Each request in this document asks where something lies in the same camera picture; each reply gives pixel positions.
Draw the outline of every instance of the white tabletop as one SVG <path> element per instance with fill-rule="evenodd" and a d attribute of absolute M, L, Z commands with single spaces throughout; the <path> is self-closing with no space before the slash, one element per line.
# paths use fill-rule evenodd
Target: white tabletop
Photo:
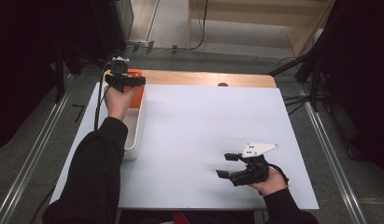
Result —
<path fill-rule="evenodd" d="M 51 198 L 64 188 L 69 164 L 81 139 L 93 129 L 98 85 Z M 234 187 L 216 170 L 245 169 L 224 153 L 242 152 L 247 143 L 276 143 L 264 154 L 290 179 L 301 209 L 318 209 L 314 191 L 278 89 L 185 85 L 145 88 L 147 112 L 139 156 L 121 166 L 120 208 L 264 209 L 262 196 L 248 186 Z M 102 106 L 100 122 L 106 116 Z"/>

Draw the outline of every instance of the black cable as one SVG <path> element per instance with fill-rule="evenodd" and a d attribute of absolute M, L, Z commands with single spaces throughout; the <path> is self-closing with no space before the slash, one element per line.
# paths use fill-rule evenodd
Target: black cable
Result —
<path fill-rule="evenodd" d="M 304 97 L 303 96 L 282 96 L 282 99 L 284 101 L 289 101 L 289 100 L 293 100 L 293 99 L 303 99 Z"/>
<path fill-rule="evenodd" d="M 291 114 L 293 114 L 293 112 L 295 112 L 296 110 L 298 110 L 300 107 L 302 107 L 304 104 L 306 103 L 306 101 L 303 101 L 300 105 L 298 105 L 296 108 L 293 109 L 293 111 L 289 112 L 288 113 L 288 116 L 290 116 Z"/>
<path fill-rule="evenodd" d="M 279 166 L 271 163 L 268 163 L 267 165 L 277 170 L 282 175 L 282 178 L 284 178 L 285 184 L 288 185 L 288 182 L 290 181 L 290 179 L 284 174 L 284 172 L 282 171 L 281 168 L 279 168 Z"/>
<path fill-rule="evenodd" d="M 298 62 L 298 61 L 296 60 L 296 57 L 285 57 L 285 58 L 282 58 L 282 59 L 280 59 L 280 60 L 278 61 L 278 63 L 277 63 L 277 68 L 279 68 L 279 64 L 280 64 L 282 61 L 284 61 L 285 59 L 291 59 L 291 58 L 293 58 L 293 60 L 296 61 L 297 63 L 300 63 L 300 62 Z"/>
<path fill-rule="evenodd" d="M 97 103 L 96 103 L 96 109 L 95 109 L 95 120 L 94 120 L 94 124 L 93 124 L 93 129 L 95 131 L 98 130 L 98 119 L 99 119 L 99 110 L 101 108 L 101 92 L 102 92 L 102 82 L 104 79 L 104 73 L 105 71 L 108 69 L 108 67 L 110 66 L 110 63 L 107 63 L 106 66 L 104 66 L 104 68 L 102 69 L 102 74 L 101 76 L 99 77 L 99 90 L 98 90 L 98 100 L 97 100 Z"/>
<path fill-rule="evenodd" d="M 190 50 L 196 50 L 196 49 L 200 48 L 200 46 L 204 43 L 204 40 L 205 40 L 205 37 L 206 37 L 206 12 L 207 12 L 207 7 L 208 7 L 208 0 L 206 0 L 206 6 L 205 6 L 205 9 L 204 9 L 203 28 L 202 29 L 201 29 L 201 25 L 200 25 L 200 30 L 202 30 L 203 37 L 201 38 L 201 41 L 197 45 L 197 47 L 192 48 L 192 49 L 152 48 L 152 47 L 146 47 L 146 46 L 139 46 L 139 47 L 142 48 L 142 49 L 166 49 L 166 50 L 171 50 L 171 51 L 190 51 Z"/>
<path fill-rule="evenodd" d="M 206 11 L 207 11 L 207 7 L 204 11 L 205 13 L 205 16 L 204 16 L 204 21 L 206 21 Z M 200 28 L 200 32 L 201 34 L 203 34 L 203 38 L 204 36 L 206 35 L 206 27 L 204 26 L 204 28 L 201 26 L 201 19 L 200 19 L 200 10 L 198 10 L 198 27 Z M 206 41 L 203 42 L 204 43 L 204 47 L 201 49 L 201 50 L 204 50 L 206 48 Z"/>
<path fill-rule="evenodd" d="M 36 217 L 37 217 L 37 214 L 40 212 L 40 209 L 42 208 L 43 204 L 46 202 L 46 200 L 49 198 L 49 196 L 54 192 L 55 190 L 55 186 L 52 187 L 52 189 L 49 191 L 49 193 L 46 195 L 46 197 L 44 197 L 43 201 L 40 203 L 40 205 L 37 207 L 35 213 L 34 213 L 34 216 L 32 217 L 31 219 L 31 222 L 30 224 L 34 224 L 35 223 L 35 220 L 36 220 Z"/>
<path fill-rule="evenodd" d="M 301 99 L 301 100 L 298 100 L 298 101 L 293 101 L 293 102 L 290 102 L 290 103 L 286 103 L 285 106 L 289 106 L 289 105 L 295 105 L 297 103 L 300 103 L 300 102 L 303 102 L 305 99 Z"/>
<path fill-rule="evenodd" d="M 108 85 L 109 87 L 105 90 L 105 92 L 104 92 L 104 96 L 102 96 L 102 99 L 101 99 L 101 102 L 99 103 L 99 105 L 101 105 L 102 104 L 102 102 L 104 101 L 104 99 L 105 99 L 105 96 L 107 95 L 107 91 L 109 91 L 109 89 L 112 87 L 112 85 Z"/>

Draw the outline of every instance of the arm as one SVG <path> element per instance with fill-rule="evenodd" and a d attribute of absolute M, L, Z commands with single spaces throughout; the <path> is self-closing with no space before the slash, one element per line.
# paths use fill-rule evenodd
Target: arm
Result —
<path fill-rule="evenodd" d="M 137 88 L 107 91 L 108 118 L 78 145 L 60 199 L 43 215 L 44 223 L 114 223 L 120 195 L 120 166 L 128 134 L 122 122 Z"/>
<path fill-rule="evenodd" d="M 264 182 L 255 183 L 250 186 L 263 195 L 269 216 L 267 224 L 318 223 L 313 215 L 301 211 L 297 207 L 282 175 L 275 169 L 269 169 L 269 177 Z"/>

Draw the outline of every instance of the black device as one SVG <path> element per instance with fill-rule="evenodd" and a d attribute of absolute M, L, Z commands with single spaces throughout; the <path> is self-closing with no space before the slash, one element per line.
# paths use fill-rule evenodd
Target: black device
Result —
<path fill-rule="evenodd" d="M 233 185 L 235 185 L 235 187 L 264 182 L 269 176 L 268 169 L 270 166 L 281 173 L 281 175 L 284 177 L 285 183 L 288 185 L 289 179 L 284 175 L 282 170 L 279 167 L 268 163 L 265 160 L 264 155 L 244 158 L 242 157 L 242 153 L 226 153 L 224 154 L 224 158 L 227 161 L 241 160 L 246 163 L 247 168 L 239 172 L 229 173 L 227 171 L 217 170 L 219 178 L 229 179 L 233 183 Z"/>
<path fill-rule="evenodd" d="M 136 87 L 146 84 L 145 77 L 132 77 L 128 75 L 127 60 L 118 57 L 109 63 L 110 74 L 105 76 L 105 81 L 117 91 L 123 92 L 125 86 Z"/>
<path fill-rule="evenodd" d="M 94 59 L 110 60 L 126 49 L 126 39 L 121 31 L 124 25 L 116 8 L 120 1 L 62 0 L 45 1 L 46 18 L 53 23 L 56 35 L 71 43 Z"/>

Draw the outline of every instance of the metal bar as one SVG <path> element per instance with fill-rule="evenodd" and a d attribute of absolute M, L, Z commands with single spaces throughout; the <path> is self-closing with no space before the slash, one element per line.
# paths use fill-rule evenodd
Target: metal bar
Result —
<path fill-rule="evenodd" d="M 303 95 L 308 95 L 308 91 L 300 84 L 299 89 Z M 361 209 L 358 199 L 354 194 L 352 186 L 348 182 L 347 176 L 334 152 L 334 148 L 332 147 L 328 134 L 325 132 L 325 129 L 320 120 L 319 112 L 315 112 L 310 103 L 306 103 L 306 109 L 317 132 L 317 136 L 320 140 L 320 144 L 322 146 L 326 160 L 328 161 L 332 170 L 334 180 L 339 187 L 340 193 L 348 209 L 352 222 L 357 224 L 367 223 L 363 214 L 363 210 Z"/>
<path fill-rule="evenodd" d="M 153 15 L 150 20 L 150 25 L 148 29 L 148 33 L 146 34 L 146 40 L 150 41 L 151 33 L 153 31 L 154 22 L 156 21 L 157 11 L 159 10 L 160 0 L 157 0 L 156 6 L 154 7 Z"/>
<path fill-rule="evenodd" d="M 44 151 L 44 148 L 50 138 L 52 130 L 55 127 L 55 124 L 58 121 L 58 118 L 63 112 L 64 106 L 67 99 L 69 98 L 69 92 L 72 89 L 73 78 L 71 75 L 67 78 L 67 84 L 69 86 L 68 90 L 65 92 L 64 97 L 61 101 L 56 104 L 50 112 L 48 119 L 46 120 L 39 136 L 37 137 L 34 146 L 31 149 L 25 163 L 23 164 L 19 174 L 8 190 L 7 196 L 0 207 L 0 223 L 8 223 L 10 221 L 11 215 L 16 208 L 20 197 L 23 194 L 23 191 L 28 184 L 28 181 L 40 159 L 41 154 Z"/>

